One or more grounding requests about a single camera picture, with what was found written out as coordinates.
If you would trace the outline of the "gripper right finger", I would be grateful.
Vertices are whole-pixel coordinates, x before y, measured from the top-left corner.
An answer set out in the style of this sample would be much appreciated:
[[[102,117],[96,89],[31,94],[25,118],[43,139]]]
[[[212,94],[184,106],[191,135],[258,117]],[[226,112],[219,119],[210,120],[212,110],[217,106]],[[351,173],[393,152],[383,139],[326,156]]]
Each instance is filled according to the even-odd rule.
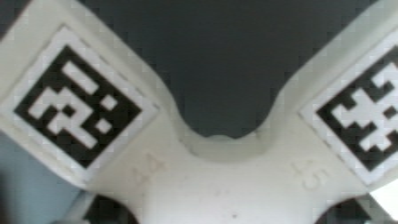
[[[398,224],[398,198],[363,194],[331,206],[322,224]]]

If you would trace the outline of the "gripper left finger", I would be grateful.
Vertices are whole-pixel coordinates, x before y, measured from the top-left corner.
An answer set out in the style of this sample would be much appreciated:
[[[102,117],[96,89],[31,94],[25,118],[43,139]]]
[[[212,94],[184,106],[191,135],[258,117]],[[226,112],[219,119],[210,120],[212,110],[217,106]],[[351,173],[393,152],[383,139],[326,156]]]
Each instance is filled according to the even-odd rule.
[[[127,207],[102,195],[80,192],[56,224],[139,224]]]

